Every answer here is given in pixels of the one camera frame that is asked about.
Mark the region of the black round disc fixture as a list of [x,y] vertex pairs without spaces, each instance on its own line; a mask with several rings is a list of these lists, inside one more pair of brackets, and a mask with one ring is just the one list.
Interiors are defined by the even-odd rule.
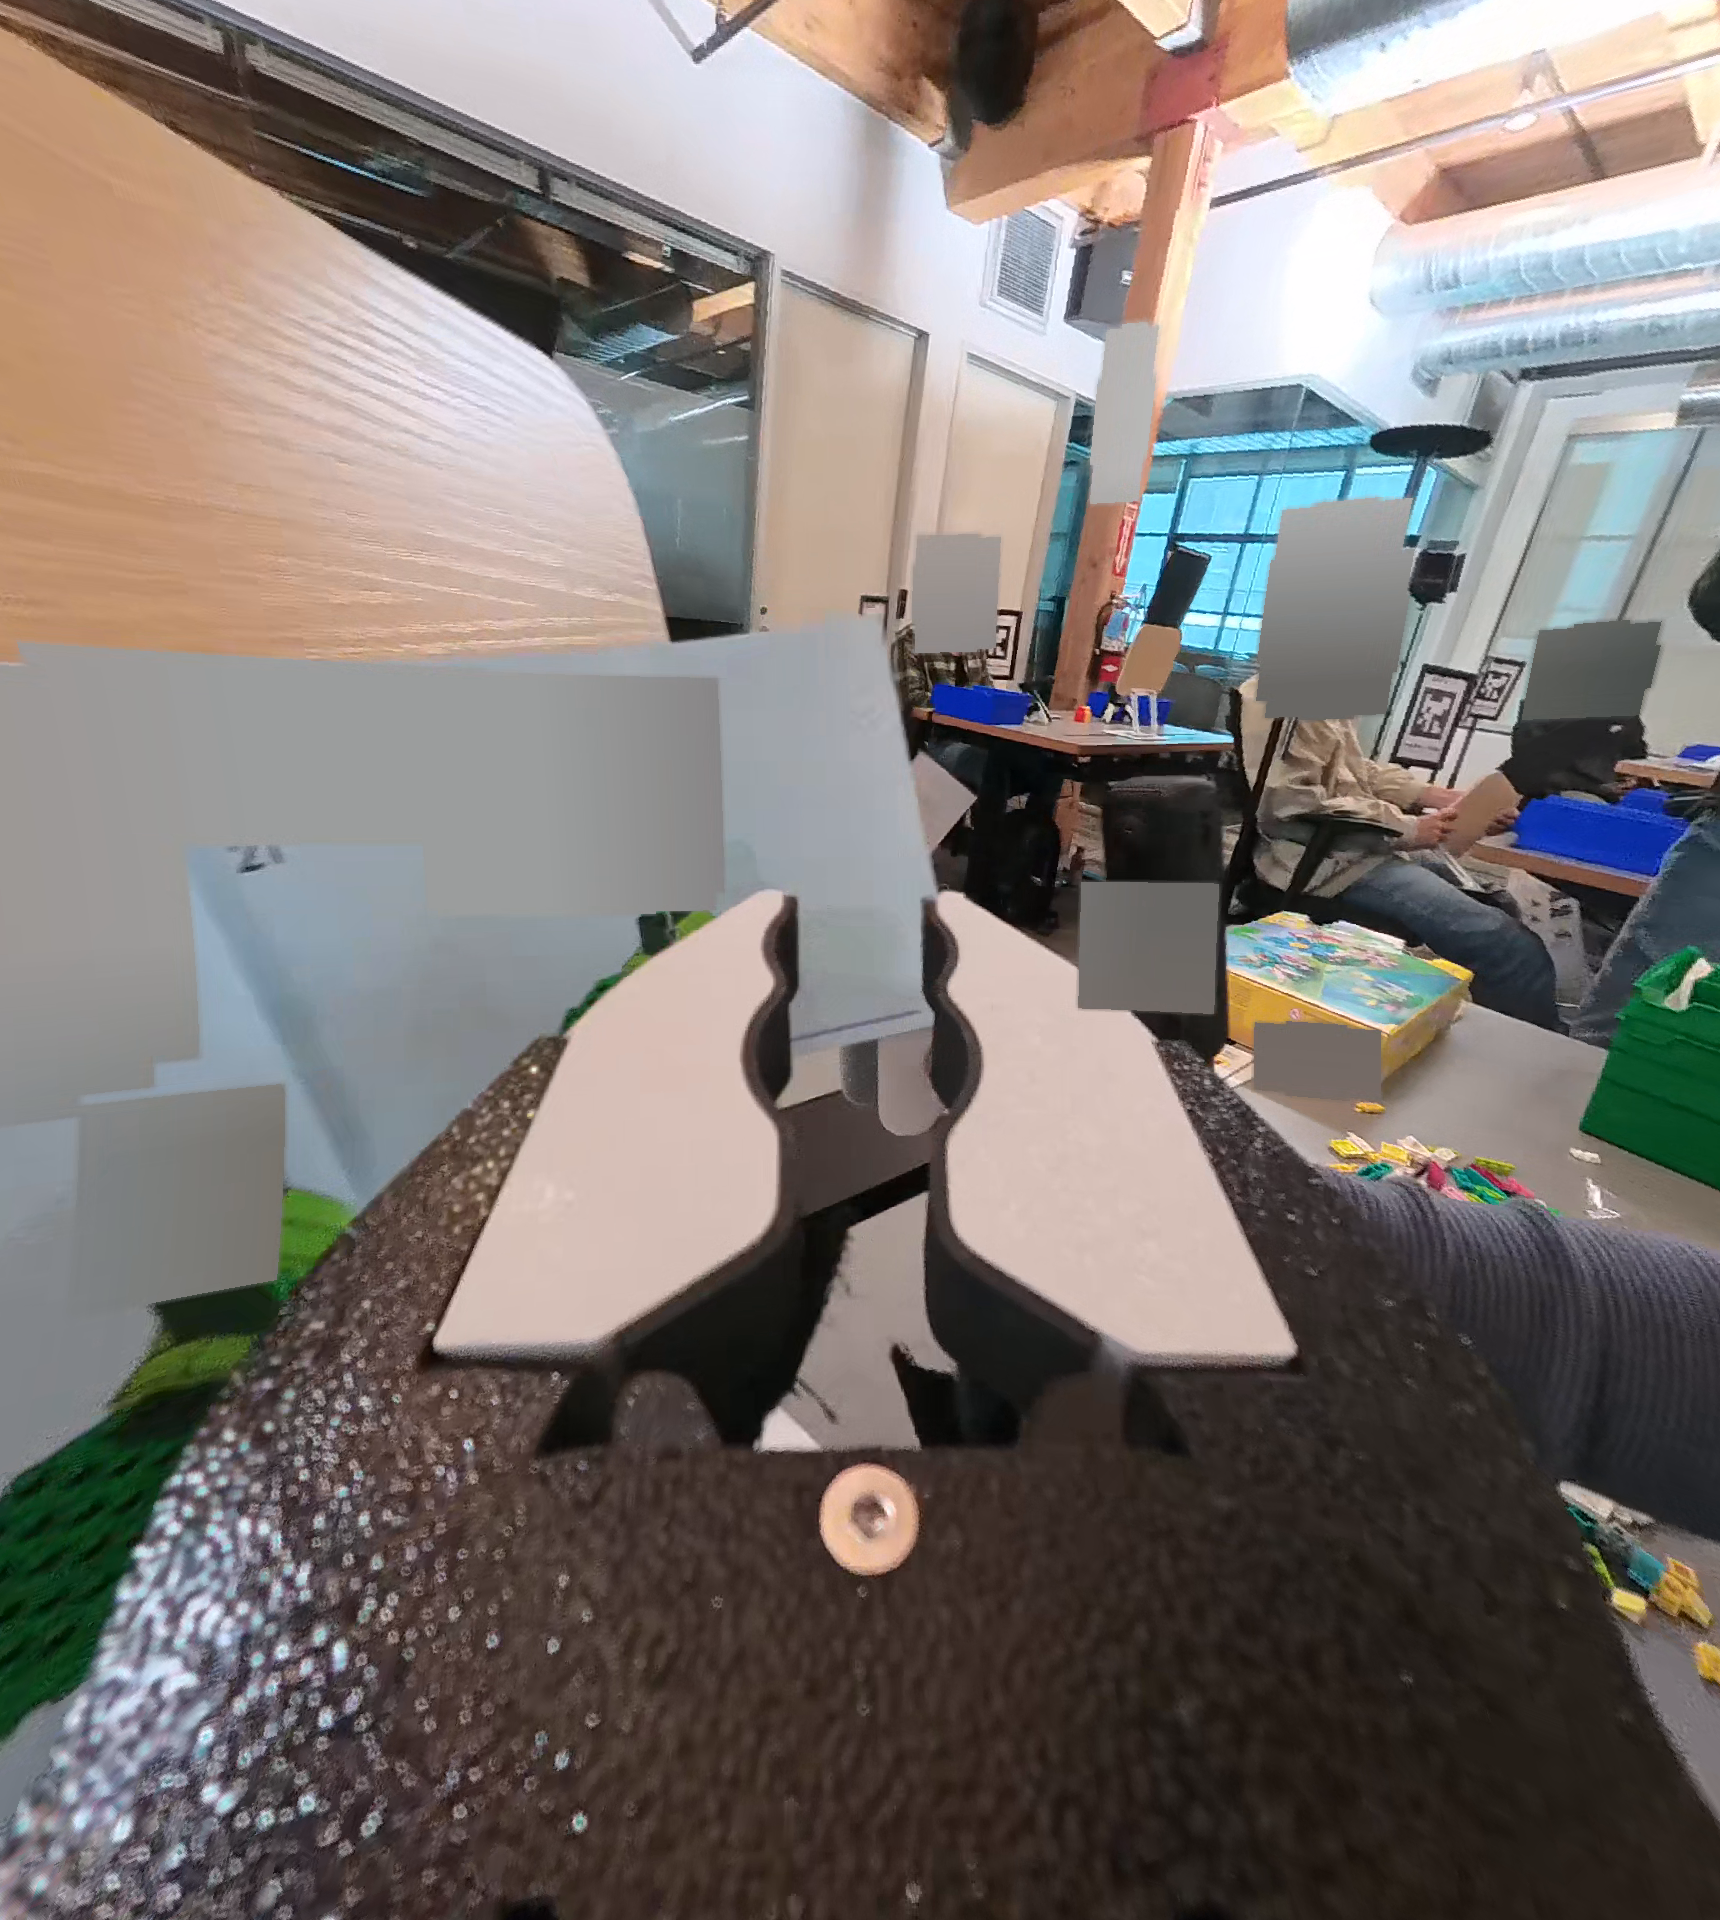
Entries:
[[[1387,459],[1423,466],[1474,461],[1494,445],[1494,432],[1472,425],[1424,423],[1387,426],[1369,439]],[[1419,608],[1435,608],[1459,588],[1466,563],[1453,545],[1423,545],[1411,566],[1407,593]]]
[[1040,55],[1039,3],[964,3],[952,42],[949,130],[964,149],[976,129],[1000,130],[1026,106]]

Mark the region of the small black wall speaker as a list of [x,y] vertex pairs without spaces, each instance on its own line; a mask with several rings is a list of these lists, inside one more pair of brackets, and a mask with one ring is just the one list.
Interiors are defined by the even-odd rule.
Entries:
[[1064,325],[1102,340],[1126,321],[1136,276],[1136,224],[1098,227],[1071,253]]

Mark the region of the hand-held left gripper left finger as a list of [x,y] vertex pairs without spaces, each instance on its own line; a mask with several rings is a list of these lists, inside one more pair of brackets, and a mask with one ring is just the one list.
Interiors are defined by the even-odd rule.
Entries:
[[547,1387],[540,1451],[674,1420],[815,1449],[768,1436],[844,1251],[781,1110],[799,985],[799,900],[761,890],[578,1021],[441,1314],[443,1384]]

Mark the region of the wall air vent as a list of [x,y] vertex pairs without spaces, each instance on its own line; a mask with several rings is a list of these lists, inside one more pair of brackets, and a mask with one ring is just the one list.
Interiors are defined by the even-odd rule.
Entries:
[[1066,217],[1055,205],[998,217],[988,229],[982,307],[1045,332],[1055,321],[1056,282],[1066,246]]

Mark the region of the silver ventilation duct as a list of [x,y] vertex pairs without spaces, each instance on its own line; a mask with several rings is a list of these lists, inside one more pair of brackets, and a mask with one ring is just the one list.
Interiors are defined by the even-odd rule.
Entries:
[[1369,294],[1424,316],[1720,269],[1720,155],[1394,224]]
[[1327,119],[1615,35],[1662,3],[1289,3],[1289,76]]
[[1720,350],[1720,307],[1650,298],[1600,311],[1512,314],[1429,335],[1415,350],[1423,384],[1606,362],[1687,362]]

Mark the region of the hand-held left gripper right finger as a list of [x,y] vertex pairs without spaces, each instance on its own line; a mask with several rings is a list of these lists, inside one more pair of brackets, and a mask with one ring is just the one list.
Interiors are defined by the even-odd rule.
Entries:
[[1160,1043],[960,892],[923,915],[933,1013],[916,1445],[1234,1451],[1298,1345]]

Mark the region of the yellow lego box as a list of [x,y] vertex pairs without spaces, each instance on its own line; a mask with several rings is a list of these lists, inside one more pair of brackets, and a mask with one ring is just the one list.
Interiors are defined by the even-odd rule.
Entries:
[[1464,1017],[1472,973],[1360,924],[1272,915],[1226,931],[1228,1045],[1260,1025],[1310,1022],[1376,1034],[1382,1076],[1421,1058]]

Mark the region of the wooden-edged grey table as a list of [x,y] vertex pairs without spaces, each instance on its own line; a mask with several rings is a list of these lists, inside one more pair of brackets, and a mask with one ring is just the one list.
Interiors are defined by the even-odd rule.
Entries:
[[1059,809],[1066,789],[1112,787],[1192,765],[1214,773],[1234,749],[1226,733],[1176,727],[1136,730],[1071,717],[996,727],[933,706],[914,717],[927,737],[960,739],[982,753],[962,892],[1023,933],[1048,931],[1056,920],[1064,859]]

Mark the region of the lego instruction booklet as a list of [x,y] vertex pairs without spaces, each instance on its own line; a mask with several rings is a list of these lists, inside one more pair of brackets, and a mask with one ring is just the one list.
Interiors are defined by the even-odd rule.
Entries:
[[[889,669],[858,641],[720,637],[634,651],[648,680],[713,680],[722,722],[726,900],[797,896],[797,1079],[912,988],[929,857]],[[343,1233],[511,1058],[567,1034],[647,962],[619,924],[447,920],[420,859],[391,849],[235,849],[194,859],[202,1055],[111,1102],[131,1134],[221,1123],[248,1204],[244,1280],[173,1294],[171,1263],[118,1303],[84,1296],[79,1121],[0,1136],[0,1749],[81,1686],[153,1504],[228,1372]]]

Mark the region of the black backpack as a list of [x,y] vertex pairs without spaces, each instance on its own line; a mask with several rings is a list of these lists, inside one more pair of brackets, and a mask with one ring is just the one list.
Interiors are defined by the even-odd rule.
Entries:
[[1104,879],[1115,884],[1185,884],[1225,907],[1225,804],[1205,776],[1143,776],[1107,787],[1100,803]]

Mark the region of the person's right forearm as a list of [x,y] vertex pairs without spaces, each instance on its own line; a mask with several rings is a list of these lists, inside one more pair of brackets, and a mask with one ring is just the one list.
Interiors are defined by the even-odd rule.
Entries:
[[1546,1477],[1720,1545],[1720,1252],[1529,1198],[1321,1179],[1472,1348]]

